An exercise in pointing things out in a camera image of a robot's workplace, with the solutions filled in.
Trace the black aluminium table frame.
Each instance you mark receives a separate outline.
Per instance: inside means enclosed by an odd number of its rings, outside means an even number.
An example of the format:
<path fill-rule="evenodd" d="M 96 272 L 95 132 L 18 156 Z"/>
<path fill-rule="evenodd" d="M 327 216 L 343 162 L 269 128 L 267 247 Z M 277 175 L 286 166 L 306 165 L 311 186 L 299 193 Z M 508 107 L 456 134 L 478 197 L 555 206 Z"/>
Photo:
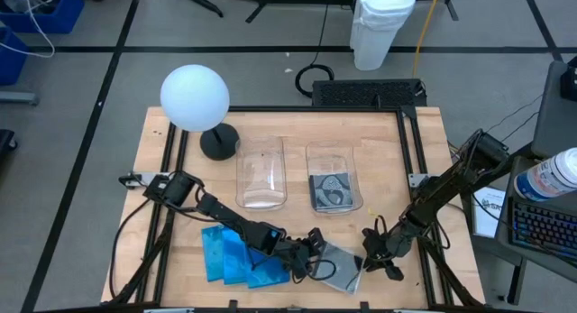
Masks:
<path fill-rule="evenodd" d="M 360 109 L 328 110 L 306 106 L 237 106 L 226 121 L 241 137 L 278 136 L 286 163 L 287 200 L 279 209 L 244 210 L 243 215 L 285 228 L 301 237 L 318 227 L 324 238 L 355 253 L 362 253 L 362 229 L 373 223 L 370 207 L 389 225 L 409 201 L 408 174 L 415 171 L 439 174 L 451 163 L 440 112 L 420 107 L 415 118 L 400 111 Z M 353 146 L 363 206 L 349 214 L 321 216 L 310 206 L 306 147 L 316 141 L 343 141 Z M 158 107 L 150 108 L 140 133 L 134 162 L 137 171 L 185 170 L 203 180 L 207 190 L 228 207 L 235 206 L 236 162 L 211 161 L 200 150 L 199 134 L 183 135 L 169 125 Z M 114 282 L 123 287 L 142 261 L 152 233 L 171 220 L 169 248 L 151 267 L 147 282 L 136 298 L 157 301 L 164 307 L 228 308 L 427 308 L 455 302 L 436 267 L 426 262 L 421 244 L 398 259 L 403 281 L 392 281 L 384 272 L 363 274 L 353 295 L 319 282 L 288 282 L 259 290 L 243 285 L 208 281 L 202 253 L 202 224 L 145 202 L 142 192 L 128 192 L 124 203 L 126 226 L 116 252 Z"/>

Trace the clear plastic bin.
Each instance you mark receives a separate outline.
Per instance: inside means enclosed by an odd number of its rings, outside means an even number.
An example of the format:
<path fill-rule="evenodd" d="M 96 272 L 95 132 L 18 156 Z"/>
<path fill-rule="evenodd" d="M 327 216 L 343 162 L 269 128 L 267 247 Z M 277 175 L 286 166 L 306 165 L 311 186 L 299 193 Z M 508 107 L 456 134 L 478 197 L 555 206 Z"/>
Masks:
<path fill-rule="evenodd" d="M 314 174 L 348 173 L 353 192 L 354 207 L 352 210 L 335 212 L 316 212 L 318 215 L 343 215 L 363 206 L 358 175 L 353 158 L 353 146 L 343 141 L 312 142 L 306 147 L 307 176 Z"/>
<path fill-rule="evenodd" d="M 282 139 L 242 138 L 235 148 L 236 204 L 249 210 L 282 207 L 288 197 Z"/>

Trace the white wipes canister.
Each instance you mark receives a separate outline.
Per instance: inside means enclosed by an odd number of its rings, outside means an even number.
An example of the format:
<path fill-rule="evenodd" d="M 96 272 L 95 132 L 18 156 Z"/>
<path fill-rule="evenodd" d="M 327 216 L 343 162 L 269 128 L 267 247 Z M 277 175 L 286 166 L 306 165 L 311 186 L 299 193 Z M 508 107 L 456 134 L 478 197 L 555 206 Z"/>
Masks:
<path fill-rule="evenodd" d="M 559 152 L 514 178 L 514 188 L 524 199 L 544 202 L 577 190 L 577 147 Z"/>

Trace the grey metal bar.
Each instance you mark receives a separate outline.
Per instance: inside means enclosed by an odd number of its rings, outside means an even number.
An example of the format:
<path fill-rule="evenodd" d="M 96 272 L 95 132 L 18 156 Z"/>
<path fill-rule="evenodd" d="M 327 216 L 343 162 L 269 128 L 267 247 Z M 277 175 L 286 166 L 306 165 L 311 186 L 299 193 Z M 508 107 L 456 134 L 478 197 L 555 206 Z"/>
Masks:
<path fill-rule="evenodd" d="M 0 91 L 0 103 L 18 103 L 37 106 L 39 98 L 32 92 Z"/>

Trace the white paper sheet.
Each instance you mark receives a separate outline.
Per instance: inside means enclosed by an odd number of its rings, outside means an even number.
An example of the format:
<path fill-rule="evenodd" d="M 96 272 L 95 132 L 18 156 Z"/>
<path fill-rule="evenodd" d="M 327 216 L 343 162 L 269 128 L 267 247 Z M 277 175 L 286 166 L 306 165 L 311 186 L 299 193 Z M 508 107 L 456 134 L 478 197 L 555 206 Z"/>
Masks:
<path fill-rule="evenodd" d="M 494 238 L 506 192 L 482 188 L 472 197 L 472 233 L 476 236 Z"/>

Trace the grey side table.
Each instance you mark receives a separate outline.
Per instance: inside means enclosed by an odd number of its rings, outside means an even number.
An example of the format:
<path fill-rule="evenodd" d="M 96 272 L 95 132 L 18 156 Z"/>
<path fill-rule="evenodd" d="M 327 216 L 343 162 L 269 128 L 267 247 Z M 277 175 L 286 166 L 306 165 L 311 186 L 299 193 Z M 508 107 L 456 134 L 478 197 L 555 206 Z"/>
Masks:
<path fill-rule="evenodd" d="M 561 95 L 561 76 L 569 66 L 553 61 L 548 68 L 531 151 L 541 158 L 577 147 L 577 101 Z"/>

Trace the white globe table lamp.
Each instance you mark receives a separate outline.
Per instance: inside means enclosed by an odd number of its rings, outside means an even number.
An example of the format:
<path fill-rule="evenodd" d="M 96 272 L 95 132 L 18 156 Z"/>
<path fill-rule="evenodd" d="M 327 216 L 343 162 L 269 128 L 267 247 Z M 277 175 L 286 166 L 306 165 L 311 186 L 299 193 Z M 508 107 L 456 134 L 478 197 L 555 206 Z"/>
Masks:
<path fill-rule="evenodd" d="M 208 159 L 224 161 L 235 155 L 240 137 L 224 121 L 230 94 L 217 72 L 197 64 L 172 70 L 161 85 L 160 104 L 177 128 L 200 134 L 199 146 Z"/>

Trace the black caster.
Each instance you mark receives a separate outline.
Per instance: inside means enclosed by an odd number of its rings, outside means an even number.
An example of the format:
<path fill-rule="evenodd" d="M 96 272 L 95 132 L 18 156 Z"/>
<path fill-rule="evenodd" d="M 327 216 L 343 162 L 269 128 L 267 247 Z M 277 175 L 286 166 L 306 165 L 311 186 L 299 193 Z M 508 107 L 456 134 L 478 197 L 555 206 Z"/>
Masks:
<path fill-rule="evenodd" d="M 18 147 L 12 130 L 0 129 L 0 155 L 14 151 Z"/>

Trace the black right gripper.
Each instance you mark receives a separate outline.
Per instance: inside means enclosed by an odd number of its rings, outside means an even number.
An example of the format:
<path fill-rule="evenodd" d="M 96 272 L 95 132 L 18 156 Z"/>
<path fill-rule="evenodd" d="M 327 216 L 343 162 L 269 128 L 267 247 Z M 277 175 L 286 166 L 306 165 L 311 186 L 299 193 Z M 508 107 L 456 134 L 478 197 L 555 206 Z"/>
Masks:
<path fill-rule="evenodd" d="M 364 269 L 366 272 L 383 269 L 390 280 L 403 281 L 403 272 L 393 262 L 393 259 L 398 257 L 397 244 L 390 241 L 387 233 L 380 234 L 377 228 L 364 228 L 362 235 L 366 259 L 363 255 L 355 253 L 353 255 L 355 267 Z"/>

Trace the dark grey desk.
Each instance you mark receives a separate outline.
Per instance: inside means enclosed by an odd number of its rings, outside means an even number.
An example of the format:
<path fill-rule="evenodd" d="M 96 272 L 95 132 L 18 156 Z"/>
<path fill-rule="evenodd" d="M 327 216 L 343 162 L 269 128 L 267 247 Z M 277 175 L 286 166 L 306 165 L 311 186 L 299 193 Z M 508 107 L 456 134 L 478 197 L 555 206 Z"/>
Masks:
<path fill-rule="evenodd" d="M 577 262 L 569 261 L 552 253 L 541 253 L 525 247 L 515 246 L 508 242 L 508 232 L 512 226 L 508 222 L 508 202 L 513 199 L 520 202 L 526 202 L 538 207 L 552 209 L 555 211 L 572 214 L 577 216 L 577 191 L 565 194 L 559 198 L 553 198 L 545 202 L 535 202 L 520 197 L 514 189 L 514 178 L 517 174 L 531 168 L 535 163 L 525 158 L 517 158 L 513 162 L 512 171 L 510 172 L 508 188 L 506 191 L 505 201 L 502 206 L 499 225 L 497 227 L 496 239 L 507 249 L 519 254 L 522 258 L 529 260 L 551 272 L 555 272 L 564 278 L 577 282 Z"/>

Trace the black backlit keyboard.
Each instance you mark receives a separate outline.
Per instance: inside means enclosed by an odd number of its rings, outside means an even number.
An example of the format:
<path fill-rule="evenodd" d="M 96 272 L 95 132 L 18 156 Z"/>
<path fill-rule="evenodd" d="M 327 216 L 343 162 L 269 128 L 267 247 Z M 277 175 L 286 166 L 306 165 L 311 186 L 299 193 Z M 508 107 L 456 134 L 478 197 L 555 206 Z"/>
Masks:
<path fill-rule="evenodd" d="M 511 199 L 508 242 L 577 262 L 577 216 Z"/>

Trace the blue plastic crate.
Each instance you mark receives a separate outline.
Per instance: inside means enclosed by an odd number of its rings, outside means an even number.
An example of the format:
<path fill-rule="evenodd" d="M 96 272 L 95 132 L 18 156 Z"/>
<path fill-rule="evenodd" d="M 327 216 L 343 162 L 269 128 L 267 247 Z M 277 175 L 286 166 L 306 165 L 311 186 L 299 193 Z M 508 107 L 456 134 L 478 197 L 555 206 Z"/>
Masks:
<path fill-rule="evenodd" d="M 70 33 L 84 7 L 84 0 L 41 0 L 46 6 L 32 11 L 34 19 L 44 33 Z M 0 0 L 0 22 L 14 32 L 38 33 L 33 23 L 26 0 L 20 5 L 22 11 L 13 11 L 6 0 Z"/>
<path fill-rule="evenodd" d="M 0 86 L 17 82 L 23 69 L 28 47 L 8 27 L 0 27 Z"/>

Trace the white trash bin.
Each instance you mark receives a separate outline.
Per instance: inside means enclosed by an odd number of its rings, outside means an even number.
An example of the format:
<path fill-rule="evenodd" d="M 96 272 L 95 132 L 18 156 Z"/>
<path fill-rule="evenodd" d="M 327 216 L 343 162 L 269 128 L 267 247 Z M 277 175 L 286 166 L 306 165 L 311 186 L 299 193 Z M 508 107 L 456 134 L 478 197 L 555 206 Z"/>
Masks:
<path fill-rule="evenodd" d="M 355 0 L 350 47 L 361 71 L 381 67 L 416 0 Z"/>

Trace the black device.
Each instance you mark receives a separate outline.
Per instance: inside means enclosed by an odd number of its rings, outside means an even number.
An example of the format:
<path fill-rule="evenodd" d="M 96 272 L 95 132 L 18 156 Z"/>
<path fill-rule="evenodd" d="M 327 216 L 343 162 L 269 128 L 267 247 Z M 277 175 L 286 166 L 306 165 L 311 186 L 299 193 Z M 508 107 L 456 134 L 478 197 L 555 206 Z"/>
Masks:
<path fill-rule="evenodd" d="M 577 56 L 567 63 L 567 70 L 560 77 L 561 97 L 577 102 Z"/>

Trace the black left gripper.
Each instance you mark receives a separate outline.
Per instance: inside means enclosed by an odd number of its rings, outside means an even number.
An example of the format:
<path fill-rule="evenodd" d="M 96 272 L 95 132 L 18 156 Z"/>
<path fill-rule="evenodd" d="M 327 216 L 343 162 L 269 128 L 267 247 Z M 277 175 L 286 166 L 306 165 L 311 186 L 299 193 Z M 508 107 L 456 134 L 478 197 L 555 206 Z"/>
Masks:
<path fill-rule="evenodd" d="M 307 233 L 307 237 L 292 239 L 290 236 L 281 240 L 281 261 L 286 270 L 294 277 L 301 279 L 310 273 L 310 265 L 318 265 L 325 260 L 325 240 L 318 227 Z"/>

